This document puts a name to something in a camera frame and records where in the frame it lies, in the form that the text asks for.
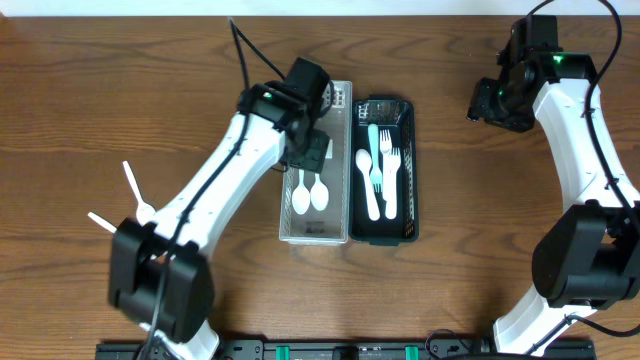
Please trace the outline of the white plastic fork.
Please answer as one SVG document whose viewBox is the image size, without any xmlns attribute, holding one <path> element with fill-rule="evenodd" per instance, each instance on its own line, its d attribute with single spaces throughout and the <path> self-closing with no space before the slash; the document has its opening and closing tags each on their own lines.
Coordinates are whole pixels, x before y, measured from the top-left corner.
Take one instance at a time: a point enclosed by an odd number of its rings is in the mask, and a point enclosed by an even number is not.
<svg viewBox="0 0 640 360">
<path fill-rule="evenodd" d="M 387 200 L 389 198 L 389 158 L 392 150 L 392 140 L 388 129 L 380 131 L 379 145 L 382 155 L 382 196 L 384 200 Z"/>
<path fill-rule="evenodd" d="M 372 168 L 370 171 L 370 179 L 373 189 L 376 193 L 382 191 L 382 171 L 379 165 L 379 129 L 376 124 L 369 124 L 367 127 L 367 135 L 369 140 L 370 155 L 372 160 Z"/>
<path fill-rule="evenodd" d="M 383 156 L 383 199 L 386 201 L 385 216 L 395 219 L 397 215 L 396 179 L 401 164 L 400 149 L 394 147 Z"/>
</svg>

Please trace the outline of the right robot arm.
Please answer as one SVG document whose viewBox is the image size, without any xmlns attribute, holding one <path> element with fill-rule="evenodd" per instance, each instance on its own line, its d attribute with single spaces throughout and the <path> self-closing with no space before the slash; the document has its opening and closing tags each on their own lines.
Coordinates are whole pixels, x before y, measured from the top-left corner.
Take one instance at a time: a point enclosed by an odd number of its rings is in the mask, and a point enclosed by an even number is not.
<svg viewBox="0 0 640 360">
<path fill-rule="evenodd" d="M 534 250 L 532 286 L 494 322 L 490 351 L 553 356 L 577 318 L 638 295 L 639 234 L 624 207 L 637 212 L 639 192 L 604 122 L 593 61 L 559 46 L 556 17 L 517 20 L 497 63 L 499 77 L 477 83 L 467 117 L 519 133 L 542 127 L 563 215 Z"/>
</svg>

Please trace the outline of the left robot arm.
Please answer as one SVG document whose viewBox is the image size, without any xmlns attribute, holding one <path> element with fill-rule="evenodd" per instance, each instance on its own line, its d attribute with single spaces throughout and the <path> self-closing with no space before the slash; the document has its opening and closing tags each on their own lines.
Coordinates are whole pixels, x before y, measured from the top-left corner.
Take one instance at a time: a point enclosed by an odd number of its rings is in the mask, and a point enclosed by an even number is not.
<svg viewBox="0 0 640 360">
<path fill-rule="evenodd" d="M 108 301 L 148 331 L 136 356 L 211 359 L 220 340 L 208 322 L 215 297 L 209 261 L 244 198 L 279 162 L 322 170 L 328 135 L 315 128 L 329 75 L 297 59 L 285 79 L 242 92 L 213 154 L 186 187 L 145 223 L 113 233 Z"/>
</svg>

